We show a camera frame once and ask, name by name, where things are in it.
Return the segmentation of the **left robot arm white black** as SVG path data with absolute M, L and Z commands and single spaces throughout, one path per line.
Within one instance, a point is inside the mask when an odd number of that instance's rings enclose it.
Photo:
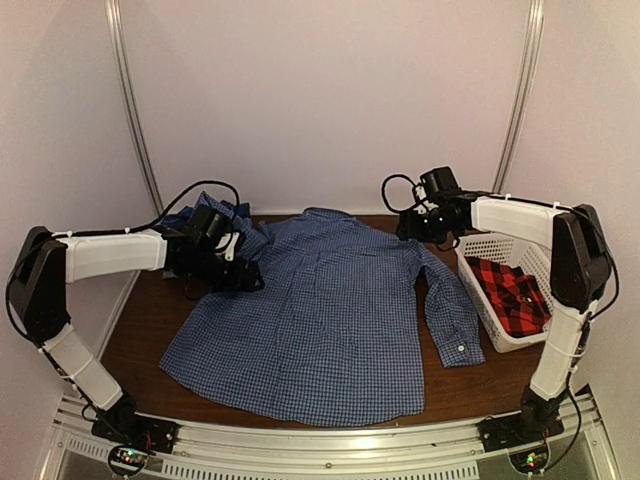
M 71 323 L 69 286 L 130 272 L 170 271 L 214 291 L 254 292 L 264 281 L 257 264 L 236 253 L 237 233 L 153 227 L 136 231 L 27 235 L 7 280 L 5 302 L 22 335 L 89 404 L 98 423 L 123 444 L 144 433 L 136 404 Z

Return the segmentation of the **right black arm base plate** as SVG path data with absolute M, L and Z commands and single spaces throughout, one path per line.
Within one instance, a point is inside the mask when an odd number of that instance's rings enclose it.
M 485 452 L 539 443 L 548 436 L 564 432 L 564 425 L 559 419 L 553 419 L 549 426 L 531 427 L 525 424 L 520 414 L 486 417 L 477 424 L 477 428 Z

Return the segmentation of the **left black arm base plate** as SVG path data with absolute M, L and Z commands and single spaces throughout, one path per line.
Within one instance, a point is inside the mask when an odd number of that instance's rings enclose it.
M 91 427 L 91 433 L 140 450 L 171 454 L 177 438 L 178 424 L 133 414 L 124 420 L 115 417 L 98 418 Z

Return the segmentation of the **blue small-check long sleeve shirt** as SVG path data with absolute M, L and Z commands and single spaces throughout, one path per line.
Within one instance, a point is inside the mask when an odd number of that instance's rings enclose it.
M 423 244 L 315 207 L 233 224 L 264 287 L 204 296 L 159 363 L 199 396 L 277 420 L 356 427 L 422 412 L 420 322 L 444 367 L 484 362 L 469 296 Z

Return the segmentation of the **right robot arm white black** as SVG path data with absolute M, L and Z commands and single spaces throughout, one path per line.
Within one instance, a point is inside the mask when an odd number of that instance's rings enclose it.
M 586 348 L 590 323 L 604 313 L 599 302 L 619 278 L 594 206 L 561 204 L 463 191 L 400 211 L 398 236 L 437 243 L 449 233 L 477 230 L 524 240 L 550 251 L 550 327 L 538 366 L 521 400 L 512 430 L 535 440 L 569 394 L 569 378 Z

